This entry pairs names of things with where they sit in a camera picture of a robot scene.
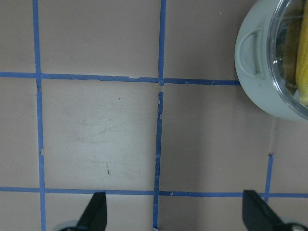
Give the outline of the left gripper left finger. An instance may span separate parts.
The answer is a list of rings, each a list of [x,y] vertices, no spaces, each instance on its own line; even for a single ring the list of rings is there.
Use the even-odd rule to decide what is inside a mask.
[[[54,230],[105,231],[107,227],[106,193],[94,193],[77,223],[74,226],[68,224],[69,222],[57,225]]]

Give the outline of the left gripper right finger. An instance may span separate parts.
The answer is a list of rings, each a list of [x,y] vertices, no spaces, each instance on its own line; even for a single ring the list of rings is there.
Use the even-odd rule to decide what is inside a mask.
[[[254,190],[244,190],[242,221],[248,231],[306,231],[298,222],[283,221]]]

